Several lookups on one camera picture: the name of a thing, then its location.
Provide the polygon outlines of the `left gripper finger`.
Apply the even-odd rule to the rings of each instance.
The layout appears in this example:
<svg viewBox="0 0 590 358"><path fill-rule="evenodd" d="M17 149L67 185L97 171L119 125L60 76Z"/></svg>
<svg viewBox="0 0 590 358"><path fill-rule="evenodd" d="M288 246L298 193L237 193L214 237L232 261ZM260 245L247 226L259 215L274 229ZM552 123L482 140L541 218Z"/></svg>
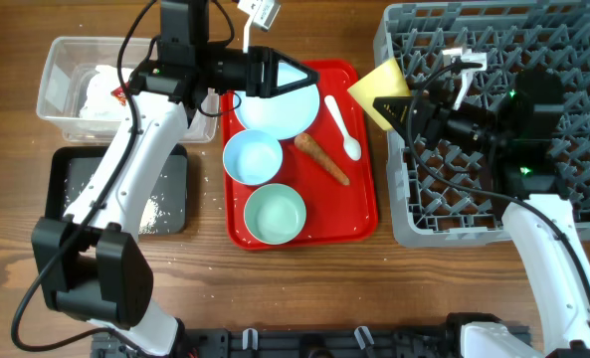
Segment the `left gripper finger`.
<svg viewBox="0 0 590 358"><path fill-rule="evenodd" d="M316 70L283 52L273 50L273 60L276 64L275 83L318 82L319 73Z"/></svg>
<svg viewBox="0 0 590 358"><path fill-rule="evenodd" d="M295 90L301 90L309 86L314 86L317 84L317 82L317 79L303 79L285 85L276 86L274 89L272 89L272 97L283 95Z"/></svg>

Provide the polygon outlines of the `light blue plate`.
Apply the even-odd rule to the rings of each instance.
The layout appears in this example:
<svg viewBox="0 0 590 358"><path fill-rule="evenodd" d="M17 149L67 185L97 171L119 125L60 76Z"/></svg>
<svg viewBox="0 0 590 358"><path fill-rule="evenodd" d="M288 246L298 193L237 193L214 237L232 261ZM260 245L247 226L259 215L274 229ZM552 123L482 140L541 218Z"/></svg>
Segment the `light blue plate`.
<svg viewBox="0 0 590 358"><path fill-rule="evenodd" d="M277 140L291 139L306 131L320 109L317 85L271 98L247 97L236 91L233 100L238 121L246 129L263 131Z"/></svg>

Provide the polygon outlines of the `yellow plastic cup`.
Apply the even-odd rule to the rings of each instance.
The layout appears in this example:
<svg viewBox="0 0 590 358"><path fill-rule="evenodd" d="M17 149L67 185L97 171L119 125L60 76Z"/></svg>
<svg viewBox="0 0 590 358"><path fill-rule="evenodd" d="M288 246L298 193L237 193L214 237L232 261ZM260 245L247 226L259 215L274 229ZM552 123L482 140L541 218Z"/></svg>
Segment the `yellow plastic cup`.
<svg viewBox="0 0 590 358"><path fill-rule="evenodd" d="M347 91L384 131L390 131L393 127L374 108L374 99L379 96L409 96L411 94L405 76L395 58L384 61Z"/></svg>

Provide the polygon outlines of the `light blue bowl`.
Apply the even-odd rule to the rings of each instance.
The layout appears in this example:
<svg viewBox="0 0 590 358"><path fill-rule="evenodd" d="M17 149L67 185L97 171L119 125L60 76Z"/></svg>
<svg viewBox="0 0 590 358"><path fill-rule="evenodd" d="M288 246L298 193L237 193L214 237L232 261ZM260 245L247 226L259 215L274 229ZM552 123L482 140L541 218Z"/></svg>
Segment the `light blue bowl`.
<svg viewBox="0 0 590 358"><path fill-rule="evenodd" d="M284 152L277 139L266 132L247 129L233 135L225 144L223 165L234 181L263 185L272 180L284 162Z"/></svg>

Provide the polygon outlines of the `green bowl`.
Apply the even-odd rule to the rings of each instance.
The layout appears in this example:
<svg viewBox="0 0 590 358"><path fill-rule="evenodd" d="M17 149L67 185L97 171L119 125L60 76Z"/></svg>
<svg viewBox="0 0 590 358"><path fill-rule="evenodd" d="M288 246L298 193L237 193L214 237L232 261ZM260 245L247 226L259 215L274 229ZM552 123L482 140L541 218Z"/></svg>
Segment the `green bowl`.
<svg viewBox="0 0 590 358"><path fill-rule="evenodd" d="M285 184L267 184L255 190L244 207L244 223L260 243L278 246L302 231L307 209L302 196Z"/></svg>

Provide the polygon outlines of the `red snack wrapper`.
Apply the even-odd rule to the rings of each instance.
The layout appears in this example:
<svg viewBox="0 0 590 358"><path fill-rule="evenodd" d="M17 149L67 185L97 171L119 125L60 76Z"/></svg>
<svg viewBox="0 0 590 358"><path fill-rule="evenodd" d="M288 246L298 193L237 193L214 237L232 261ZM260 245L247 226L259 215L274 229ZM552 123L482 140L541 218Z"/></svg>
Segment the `red snack wrapper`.
<svg viewBox="0 0 590 358"><path fill-rule="evenodd" d="M111 92L111 95L122 105L126 106L126 97L122 87L118 87Z"/></svg>

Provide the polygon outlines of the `white napkin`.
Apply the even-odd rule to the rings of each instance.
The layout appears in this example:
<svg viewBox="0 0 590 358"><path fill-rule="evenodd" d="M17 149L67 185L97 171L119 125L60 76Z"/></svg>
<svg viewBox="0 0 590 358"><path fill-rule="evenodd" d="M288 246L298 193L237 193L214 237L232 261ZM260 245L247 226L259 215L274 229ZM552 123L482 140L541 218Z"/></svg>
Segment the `white napkin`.
<svg viewBox="0 0 590 358"><path fill-rule="evenodd" d="M86 100L80 109L79 117L84 119L120 119L129 110L122 106L111 92L121 87L116 67L97 65L86 91Z"/></svg>

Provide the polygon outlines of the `white rice pile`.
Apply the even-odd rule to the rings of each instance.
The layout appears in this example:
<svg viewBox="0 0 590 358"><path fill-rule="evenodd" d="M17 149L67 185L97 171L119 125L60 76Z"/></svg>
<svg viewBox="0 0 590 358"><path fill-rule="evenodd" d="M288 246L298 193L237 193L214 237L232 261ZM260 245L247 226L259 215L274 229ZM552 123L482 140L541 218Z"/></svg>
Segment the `white rice pile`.
<svg viewBox="0 0 590 358"><path fill-rule="evenodd" d="M157 221L160 215L159 204L154 199L149 198L143 209L138 232L141 235L156 234Z"/></svg>

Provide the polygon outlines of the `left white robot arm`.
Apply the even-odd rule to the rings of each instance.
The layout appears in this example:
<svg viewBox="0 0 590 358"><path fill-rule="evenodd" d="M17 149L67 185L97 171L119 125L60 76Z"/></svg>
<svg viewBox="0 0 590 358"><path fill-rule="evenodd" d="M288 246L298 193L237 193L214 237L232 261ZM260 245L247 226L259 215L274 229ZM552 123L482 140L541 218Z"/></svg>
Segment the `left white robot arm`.
<svg viewBox="0 0 590 358"><path fill-rule="evenodd" d="M183 322L153 300L153 273L138 243L141 216L171 151L209 92L271 98L318 82L281 83L287 56L209 38L206 1L163 1L160 31L119 86L129 115L77 200L59 219L41 218L31 243L38 274L28 288L48 308L88 322L139 357L192 357Z"/></svg>

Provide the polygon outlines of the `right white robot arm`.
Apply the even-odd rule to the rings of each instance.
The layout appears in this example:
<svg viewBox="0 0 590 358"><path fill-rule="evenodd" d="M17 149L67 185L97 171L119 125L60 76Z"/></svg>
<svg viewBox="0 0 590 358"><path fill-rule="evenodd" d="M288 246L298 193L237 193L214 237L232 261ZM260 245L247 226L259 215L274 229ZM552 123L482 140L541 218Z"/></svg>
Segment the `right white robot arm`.
<svg viewBox="0 0 590 358"><path fill-rule="evenodd" d="M514 243L534 294L550 357L590 357L590 263L576 230L568 189L548 153L564 91L559 76L519 72L496 113L457 104L442 88L445 74L466 76L478 62L453 62L410 85L396 61L372 71L367 100L407 143L417 167L449 188L488 198ZM431 168L416 150L447 140L482 153L479 189Z"/></svg>

